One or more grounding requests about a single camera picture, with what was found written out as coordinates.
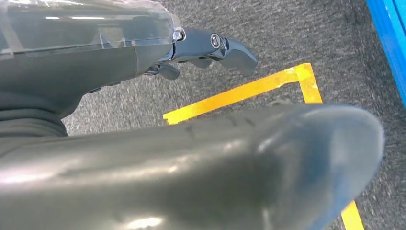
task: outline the clear plastic wrap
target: clear plastic wrap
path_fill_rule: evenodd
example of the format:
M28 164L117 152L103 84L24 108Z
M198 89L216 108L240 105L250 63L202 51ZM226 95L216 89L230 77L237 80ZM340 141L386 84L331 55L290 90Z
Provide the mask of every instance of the clear plastic wrap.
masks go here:
M0 0L0 59L171 44L178 28L148 0Z

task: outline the blue object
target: blue object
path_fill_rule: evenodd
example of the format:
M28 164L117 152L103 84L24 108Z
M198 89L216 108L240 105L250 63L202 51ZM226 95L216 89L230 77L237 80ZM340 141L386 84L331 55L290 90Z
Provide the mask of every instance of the blue object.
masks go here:
M366 1L406 107L406 1Z

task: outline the yellow tape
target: yellow tape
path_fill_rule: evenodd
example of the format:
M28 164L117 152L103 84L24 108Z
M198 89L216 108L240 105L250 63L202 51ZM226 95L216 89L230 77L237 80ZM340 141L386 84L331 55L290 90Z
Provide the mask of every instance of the yellow tape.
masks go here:
M285 84L297 82L299 80L297 73L306 74L300 76L301 79L305 80L306 77L310 76L308 72L309 67L311 71L310 63L305 63L278 73L271 74L259 80L255 80L248 84L233 88L226 92L190 104L181 109L177 109L170 113L164 114L163 117L167 120L167 123L169 125L177 124L181 121L185 121L190 118L219 109L221 107L234 104L247 98L274 90Z
M163 117L169 125L174 125L293 82L299 82L306 103L323 103L312 65L304 63L177 109ZM346 230L364 230L354 201L342 211L341 217Z
M355 201L352 201L341 213L346 230L364 230Z

